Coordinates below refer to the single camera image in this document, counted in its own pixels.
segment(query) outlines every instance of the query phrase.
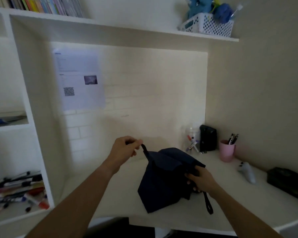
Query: paper on wall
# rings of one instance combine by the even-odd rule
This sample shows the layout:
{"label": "paper on wall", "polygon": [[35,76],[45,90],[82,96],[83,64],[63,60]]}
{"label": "paper on wall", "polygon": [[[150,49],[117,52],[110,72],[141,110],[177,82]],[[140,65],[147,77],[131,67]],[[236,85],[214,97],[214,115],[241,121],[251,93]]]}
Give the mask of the paper on wall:
{"label": "paper on wall", "polygon": [[62,109],[104,108],[105,94],[97,53],[55,49],[53,55]]}

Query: white plastic basket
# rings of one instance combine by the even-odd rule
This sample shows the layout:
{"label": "white plastic basket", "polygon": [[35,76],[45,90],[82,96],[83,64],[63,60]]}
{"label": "white plastic basket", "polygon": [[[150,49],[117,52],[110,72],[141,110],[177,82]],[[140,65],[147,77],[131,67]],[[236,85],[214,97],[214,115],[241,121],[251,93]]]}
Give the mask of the white plastic basket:
{"label": "white plastic basket", "polygon": [[[186,28],[188,23],[192,22],[192,26]],[[181,24],[178,28],[180,31],[202,33],[222,37],[231,37],[234,21],[230,20],[226,24],[220,24],[213,19],[213,14],[199,13],[186,22]]]}

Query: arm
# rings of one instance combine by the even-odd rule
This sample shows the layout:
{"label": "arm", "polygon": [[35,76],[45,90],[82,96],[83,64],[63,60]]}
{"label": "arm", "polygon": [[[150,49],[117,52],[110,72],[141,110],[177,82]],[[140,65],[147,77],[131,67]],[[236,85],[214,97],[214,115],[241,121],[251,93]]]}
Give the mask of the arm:
{"label": "arm", "polygon": [[80,186],[46,216],[26,238],[83,237],[111,177],[130,157],[142,140],[130,136],[115,140],[108,158]]}
{"label": "arm", "polygon": [[226,193],[207,169],[199,166],[195,168],[199,171],[200,176],[187,174],[187,178],[196,183],[199,191],[208,192],[217,201],[239,238],[282,238],[270,226]]}

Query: pen holder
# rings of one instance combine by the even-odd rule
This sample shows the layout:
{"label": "pen holder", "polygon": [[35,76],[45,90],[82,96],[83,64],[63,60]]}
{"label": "pen holder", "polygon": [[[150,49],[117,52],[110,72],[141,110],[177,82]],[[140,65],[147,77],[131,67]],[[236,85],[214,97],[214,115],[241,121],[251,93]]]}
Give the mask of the pen holder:
{"label": "pen holder", "polygon": [[234,157],[236,145],[235,144],[228,144],[228,140],[221,140],[220,141],[220,159],[223,162],[231,162]]}

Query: qr code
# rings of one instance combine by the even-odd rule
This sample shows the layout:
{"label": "qr code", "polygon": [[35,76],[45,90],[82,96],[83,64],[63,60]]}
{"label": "qr code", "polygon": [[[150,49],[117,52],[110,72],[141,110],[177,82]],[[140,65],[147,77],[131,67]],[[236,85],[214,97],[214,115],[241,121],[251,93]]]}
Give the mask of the qr code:
{"label": "qr code", "polygon": [[65,96],[75,96],[74,94],[74,88],[64,88],[64,94]]}

